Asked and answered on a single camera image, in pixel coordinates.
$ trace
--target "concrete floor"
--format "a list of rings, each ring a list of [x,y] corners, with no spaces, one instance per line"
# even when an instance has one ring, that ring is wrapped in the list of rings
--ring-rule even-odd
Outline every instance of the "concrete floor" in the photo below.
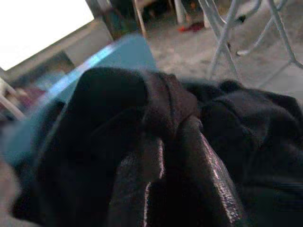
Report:
[[[296,56],[303,62],[303,1],[289,0],[281,11],[289,38]],[[258,37],[269,20],[266,4],[243,25],[234,28],[230,43],[232,54],[243,79],[244,85],[258,87],[272,73],[287,62],[287,55],[278,31],[272,26],[262,45],[253,53],[236,57],[235,51],[246,48]],[[174,15],[147,24],[149,45],[158,62],[158,67],[174,73],[179,78],[206,78],[206,70],[215,50],[215,38],[211,29],[197,33],[180,33]],[[224,58],[213,79],[235,79]],[[303,99],[303,70],[289,67],[274,77],[264,89],[293,95]],[[34,225],[13,219],[8,209],[12,199],[18,193],[18,183],[11,169],[0,158],[0,226],[32,227]]]

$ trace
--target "window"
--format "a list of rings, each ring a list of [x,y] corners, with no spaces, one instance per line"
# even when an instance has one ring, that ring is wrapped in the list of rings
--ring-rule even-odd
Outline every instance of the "window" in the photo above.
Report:
[[[85,0],[0,0],[0,67],[14,67],[93,19]]]

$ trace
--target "black fabric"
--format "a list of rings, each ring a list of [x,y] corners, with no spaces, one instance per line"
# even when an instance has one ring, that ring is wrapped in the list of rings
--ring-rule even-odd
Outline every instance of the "black fabric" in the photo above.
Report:
[[[236,82],[89,70],[30,168],[36,215],[56,227],[297,226],[302,126],[295,99]]]

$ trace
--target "gray floor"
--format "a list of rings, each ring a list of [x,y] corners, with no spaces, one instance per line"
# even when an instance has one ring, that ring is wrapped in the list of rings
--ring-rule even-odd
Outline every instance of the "gray floor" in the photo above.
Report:
[[[242,7],[247,10],[248,4]],[[289,0],[280,15],[289,35],[292,48],[303,62],[303,1]],[[285,47],[280,40],[275,24],[271,26],[264,42],[254,52],[238,57],[235,52],[249,47],[259,36],[270,18],[266,1],[257,14],[237,26],[231,33],[232,54],[243,84],[259,87],[284,64],[288,62]],[[180,33],[174,15],[147,25],[148,41],[158,67],[182,78],[206,78],[206,71],[215,51],[216,39],[211,29],[197,33]],[[224,56],[220,58],[214,80],[236,79],[231,73]],[[294,66],[286,68],[274,76],[265,90],[291,95],[303,99],[303,70]]]

